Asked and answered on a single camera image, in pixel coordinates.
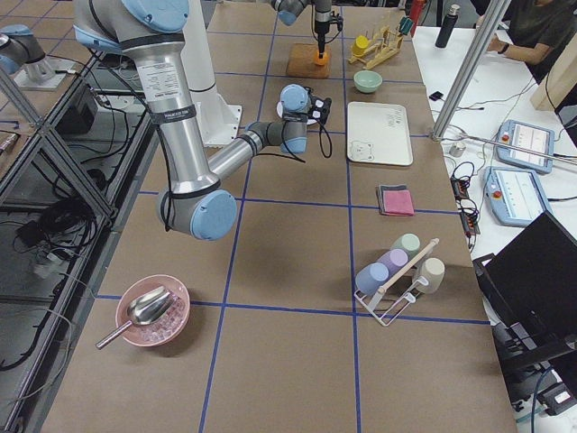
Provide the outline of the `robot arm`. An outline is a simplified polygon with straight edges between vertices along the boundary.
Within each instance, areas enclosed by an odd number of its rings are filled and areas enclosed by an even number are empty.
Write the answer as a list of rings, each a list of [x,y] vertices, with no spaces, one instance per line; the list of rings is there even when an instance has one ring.
[[[188,1],[77,1],[75,34],[82,45],[131,59],[146,106],[160,138],[168,187],[158,198],[158,215],[167,230],[214,241],[234,226],[237,205],[221,182],[267,146],[297,158],[307,147],[307,124],[324,125],[332,101],[298,84],[285,86],[277,122],[253,122],[223,149],[207,156],[181,52],[186,24],[206,28]]]
[[[317,42],[318,60],[325,58],[326,36],[332,25],[339,26],[340,18],[334,13],[331,1],[305,1],[305,0],[271,0],[272,9],[277,13],[280,21],[290,26],[305,11],[308,5],[312,5],[313,34]]]

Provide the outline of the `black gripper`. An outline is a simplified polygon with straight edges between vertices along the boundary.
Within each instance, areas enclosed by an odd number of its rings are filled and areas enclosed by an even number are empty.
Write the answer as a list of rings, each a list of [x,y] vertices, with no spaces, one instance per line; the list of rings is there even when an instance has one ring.
[[[322,59],[325,55],[325,36],[328,33],[328,22],[314,20],[314,33],[317,40],[316,57]]]
[[[311,97],[307,110],[308,124],[326,124],[330,115],[332,99],[330,97]]]

